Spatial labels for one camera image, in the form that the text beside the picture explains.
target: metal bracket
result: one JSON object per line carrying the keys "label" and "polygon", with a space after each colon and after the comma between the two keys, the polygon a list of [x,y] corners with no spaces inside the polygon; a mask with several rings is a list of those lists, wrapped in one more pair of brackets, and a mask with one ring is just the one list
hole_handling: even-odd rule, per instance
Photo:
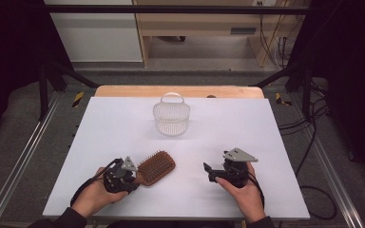
{"label": "metal bracket", "polygon": [[258,159],[254,156],[246,153],[240,148],[234,148],[223,155],[223,157],[227,160],[233,162],[257,162]]}
{"label": "metal bracket", "polygon": [[123,165],[121,166],[124,170],[129,170],[129,171],[138,171],[138,169],[136,168],[135,164],[132,162],[132,159],[129,158],[129,156],[126,157]]}

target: wall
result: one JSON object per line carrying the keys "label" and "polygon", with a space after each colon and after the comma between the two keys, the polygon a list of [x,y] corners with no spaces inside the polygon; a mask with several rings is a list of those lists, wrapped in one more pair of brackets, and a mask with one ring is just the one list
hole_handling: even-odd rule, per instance
{"label": "wall", "polygon": [[[132,5],[130,0],[45,0],[46,4]],[[52,13],[71,62],[141,62],[134,14]]]}

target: white table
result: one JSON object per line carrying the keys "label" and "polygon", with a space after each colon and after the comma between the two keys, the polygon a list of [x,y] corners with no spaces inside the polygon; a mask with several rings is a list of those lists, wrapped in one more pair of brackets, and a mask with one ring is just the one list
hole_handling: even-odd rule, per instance
{"label": "white table", "polygon": [[253,163],[273,219],[308,219],[306,205],[266,99],[185,98],[190,124],[178,137],[157,131],[156,98],[93,97],[43,213],[58,217],[78,187],[115,158],[139,163],[167,151],[176,168],[151,187],[141,186],[96,217],[112,219],[242,219],[232,197],[203,170],[221,167],[222,151],[238,147]]}

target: plastic basket handle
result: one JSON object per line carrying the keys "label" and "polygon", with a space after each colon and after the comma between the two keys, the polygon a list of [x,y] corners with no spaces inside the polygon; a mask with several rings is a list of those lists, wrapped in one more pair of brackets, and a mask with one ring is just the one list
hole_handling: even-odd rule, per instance
{"label": "plastic basket handle", "polygon": [[163,102],[163,103],[166,103],[166,102],[163,101],[163,98],[164,97],[178,97],[178,98],[181,98],[182,99],[181,103],[185,103],[185,101],[183,99],[183,96],[180,95],[179,93],[176,93],[176,92],[164,93],[164,95],[162,96],[162,98],[160,99],[160,101]]}

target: brown brush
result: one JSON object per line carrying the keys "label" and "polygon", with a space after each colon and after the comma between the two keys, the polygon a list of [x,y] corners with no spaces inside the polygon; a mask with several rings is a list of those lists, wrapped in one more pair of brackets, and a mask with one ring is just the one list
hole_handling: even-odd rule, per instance
{"label": "brown brush", "polygon": [[158,151],[138,165],[134,183],[150,186],[170,173],[176,163],[165,151]]}

